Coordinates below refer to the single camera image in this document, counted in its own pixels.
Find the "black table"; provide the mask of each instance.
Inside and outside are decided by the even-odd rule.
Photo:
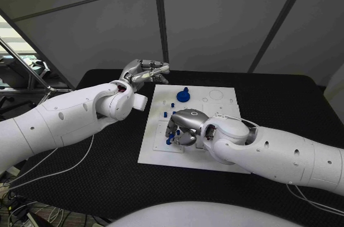
[[[121,70],[91,70],[78,89],[115,80],[119,74]],[[167,79],[171,85],[234,87],[245,119],[344,148],[344,125],[308,77],[171,71]],[[124,121],[95,135],[89,155],[78,168],[20,187],[19,194],[59,208],[111,219],[160,203],[210,201],[252,208],[305,226],[344,223],[344,217],[296,199],[283,184],[253,174],[138,164],[154,84],[147,83],[138,93],[148,97],[145,111],[132,110]],[[73,166],[89,142],[91,138],[57,150],[19,183]],[[47,153],[29,159],[21,173]],[[312,188],[302,191],[311,200],[344,210],[344,197]]]

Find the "gray wall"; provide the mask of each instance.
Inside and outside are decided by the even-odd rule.
[[[91,69],[163,60],[155,0],[98,0],[30,17],[80,1],[0,0],[72,86]],[[286,0],[164,1],[171,69],[247,72]],[[255,72],[306,74],[325,85],[344,60],[342,12],[341,0],[298,0]]]

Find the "white board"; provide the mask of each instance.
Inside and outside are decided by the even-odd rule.
[[[175,96],[184,87],[188,88],[190,100],[181,103]],[[204,112],[209,117],[214,113],[240,117],[234,89],[155,85],[138,163],[249,174],[236,164],[224,165],[213,159],[203,149],[200,138],[193,146],[167,145],[167,123],[173,112],[183,109],[196,109]]]

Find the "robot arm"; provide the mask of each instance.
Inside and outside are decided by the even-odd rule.
[[[132,108],[142,111],[147,97],[135,91],[144,82],[167,82],[161,73],[168,72],[167,63],[134,60],[119,80],[62,94],[1,121],[0,173],[34,154],[86,139],[124,120]]]
[[[178,139],[170,136],[170,123],[186,128]],[[276,129],[262,126],[249,128],[230,116],[217,114],[209,118],[196,110],[178,111],[171,115],[170,123],[170,142],[181,144],[184,135],[187,137],[197,126],[200,131],[191,137],[191,144],[198,136],[204,149],[220,163],[236,163],[249,172],[276,182],[315,187],[344,196],[342,149]]]

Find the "dark gray robot hand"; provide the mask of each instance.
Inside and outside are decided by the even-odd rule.
[[[171,119],[167,125],[165,137],[168,137],[168,143],[175,143],[181,146],[191,146],[196,141],[196,135],[200,135],[203,124],[209,116],[198,110],[184,109],[177,111],[171,115]],[[183,135],[181,137],[175,136],[177,128],[180,128]]]

